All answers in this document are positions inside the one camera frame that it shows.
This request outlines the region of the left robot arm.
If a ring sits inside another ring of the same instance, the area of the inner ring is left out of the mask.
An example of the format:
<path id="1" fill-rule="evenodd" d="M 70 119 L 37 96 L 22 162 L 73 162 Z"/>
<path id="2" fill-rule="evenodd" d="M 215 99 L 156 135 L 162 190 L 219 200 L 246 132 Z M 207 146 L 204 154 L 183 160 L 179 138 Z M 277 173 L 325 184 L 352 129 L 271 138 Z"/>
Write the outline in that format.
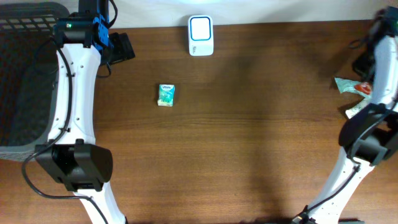
<path id="1" fill-rule="evenodd" d="M 34 159 L 70 195 L 80 200 L 92 223 L 127 223 L 111 188 L 113 156 L 96 145 L 93 105 L 97 72 L 101 66 L 135 57 L 127 34 L 110 33 L 116 22 L 109 10 L 114 1 L 80 1 L 78 11 L 60 18 L 49 39 L 55 46 L 58 78 L 53 121 L 44 144 L 22 164 Z"/>

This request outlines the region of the white bamboo print tube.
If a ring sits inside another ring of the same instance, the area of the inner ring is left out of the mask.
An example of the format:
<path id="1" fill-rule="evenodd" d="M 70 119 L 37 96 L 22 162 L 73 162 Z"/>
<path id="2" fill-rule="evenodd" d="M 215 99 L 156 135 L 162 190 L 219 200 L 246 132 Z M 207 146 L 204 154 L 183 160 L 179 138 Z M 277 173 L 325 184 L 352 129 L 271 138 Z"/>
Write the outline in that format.
<path id="1" fill-rule="evenodd" d="M 364 99 L 364 100 L 360 101 L 354 107 L 346 110 L 345 114 L 346 114 L 347 118 L 351 119 L 352 117 L 357 115 L 362 109 L 364 109 L 368 104 L 369 104 L 369 101 L 367 99 Z"/>

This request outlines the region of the small green tissue pack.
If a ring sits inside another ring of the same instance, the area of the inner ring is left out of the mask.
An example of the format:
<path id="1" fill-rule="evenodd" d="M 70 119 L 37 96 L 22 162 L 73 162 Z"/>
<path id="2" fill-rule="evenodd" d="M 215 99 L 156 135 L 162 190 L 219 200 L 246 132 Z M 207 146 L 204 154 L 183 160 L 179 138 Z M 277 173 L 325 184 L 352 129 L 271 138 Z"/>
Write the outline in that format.
<path id="1" fill-rule="evenodd" d="M 171 107 L 174 105 L 175 85 L 160 84 L 159 98 L 157 104 L 159 106 Z"/>

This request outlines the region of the orange chocolate bar wrapper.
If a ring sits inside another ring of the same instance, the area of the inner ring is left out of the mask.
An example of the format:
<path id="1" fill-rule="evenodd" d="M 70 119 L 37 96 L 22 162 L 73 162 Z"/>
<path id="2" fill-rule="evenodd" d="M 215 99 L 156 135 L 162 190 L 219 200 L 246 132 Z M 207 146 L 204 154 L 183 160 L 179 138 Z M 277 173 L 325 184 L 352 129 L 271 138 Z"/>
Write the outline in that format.
<path id="1" fill-rule="evenodd" d="M 368 82 L 359 83 L 354 86 L 354 89 L 365 95 L 370 95 L 372 93 L 372 86 Z"/>

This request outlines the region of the teal snack packet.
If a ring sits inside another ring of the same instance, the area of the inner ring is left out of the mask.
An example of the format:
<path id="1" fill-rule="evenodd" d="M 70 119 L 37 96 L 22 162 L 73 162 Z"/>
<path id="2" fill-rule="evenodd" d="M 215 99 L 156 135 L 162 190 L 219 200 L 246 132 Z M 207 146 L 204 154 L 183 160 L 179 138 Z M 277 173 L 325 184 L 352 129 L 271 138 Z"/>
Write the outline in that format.
<path id="1" fill-rule="evenodd" d="M 335 77 L 335 83 L 336 83 L 337 88 L 340 93 L 348 92 L 348 93 L 354 93 L 354 94 L 363 96 L 364 98 L 371 97 L 370 93 L 367 94 L 367 93 L 364 93 L 363 91 L 355 89 L 356 85 L 361 84 L 361 82 L 359 82 L 359 81 Z"/>

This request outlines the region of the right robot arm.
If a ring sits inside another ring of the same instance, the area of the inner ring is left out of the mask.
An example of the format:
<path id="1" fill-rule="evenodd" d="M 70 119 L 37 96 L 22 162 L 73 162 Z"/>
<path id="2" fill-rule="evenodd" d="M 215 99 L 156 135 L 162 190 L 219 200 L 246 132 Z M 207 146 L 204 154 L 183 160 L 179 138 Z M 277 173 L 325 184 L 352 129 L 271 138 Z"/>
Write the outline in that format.
<path id="1" fill-rule="evenodd" d="M 339 223 L 361 181 L 397 152 L 397 8 L 378 11 L 368 34 L 350 43 L 365 46 L 352 69 L 372 85 L 369 104 L 345 122 L 338 160 L 322 191 L 292 223 Z"/>

